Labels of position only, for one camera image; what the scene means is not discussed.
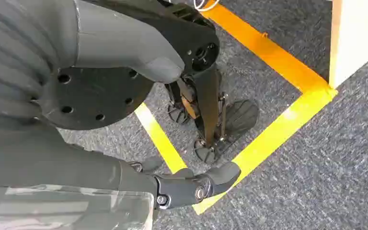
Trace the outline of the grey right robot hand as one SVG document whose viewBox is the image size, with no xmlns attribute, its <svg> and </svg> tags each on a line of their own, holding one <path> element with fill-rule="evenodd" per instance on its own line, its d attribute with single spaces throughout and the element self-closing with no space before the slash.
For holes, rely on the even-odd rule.
<svg viewBox="0 0 368 230">
<path fill-rule="evenodd" d="M 165 0 L 0 0 L 0 230 L 150 229 L 160 209 L 228 190 L 233 162 L 154 174 L 64 141 L 131 114 L 156 82 L 190 77 L 204 138 L 218 121 L 214 25 Z"/>
</svg>

